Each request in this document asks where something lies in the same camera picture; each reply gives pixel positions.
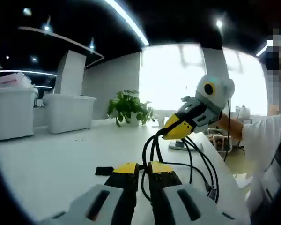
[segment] small electronic device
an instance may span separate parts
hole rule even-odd
[[[203,146],[201,143],[195,143],[198,148],[203,151]],[[169,144],[169,148],[170,149],[177,149],[177,150],[184,150],[187,151],[186,146],[184,145],[184,143],[181,140],[172,140]],[[188,145],[188,148],[190,151],[196,151],[195,149],[193,149],[193,147],[191,147],[190,145]]]

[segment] white desk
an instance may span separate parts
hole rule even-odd
[[[157,128],[151,126],[117,127],[112,123],[59,135],[36,132],[31,138],[0,142],[0,168],[16,200],[31,218],[41,220],[68,210],[74,198],[95,184],[104,184],[107,177],[94,175],[97,166],[117,167],[126,162],[141,165],[144,143],[156,131]],[[220,155],[203,133],[190,137],[196,143],[203,144],[204,153],[217,170],[220,185],[218,210],[249,221],[244,197]],[[162,138],[159,142],[164,161],[189,164],[186,151],[168,149],[169,141]],[[192,158],[193,165],[205,174],[210,183],[208,170],[201,157],[193,153]],[[187,183],[189,167],[173,167],[181,181]],[[198,190],[206,192],[203,180],[196,171],[193,171],[192,182]],[[145,188],[149,193],[147,177]],[[132,224],[154,224],[151,205],[143,196],[140,186]]]

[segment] pink bag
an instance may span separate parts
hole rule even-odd
[[[31,80],[24,73],[14,73],[6,76],[0,76],[0,88],[22,87],[32,88]]]

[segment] human arm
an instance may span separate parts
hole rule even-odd
[[[220,120],[217,121],[217,126],[228,132],[229,117],[225,114],[222,114]],[[241,141],[243,139],[242,137],[243,126],[244,125],[241,122],[237,121],[236,119],[231,119],[229,135],[231,135],[234,139]]]
[[[270,105],[267,116],[274,116],[279,114],[279,106],[278,105]]]

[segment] white storage box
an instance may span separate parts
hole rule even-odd
[[[33,135],[32,88],[0,88],[0,140]]]
[[[95,97],[48,94],[43,97],[48,130],[57,134],[90,128]]]

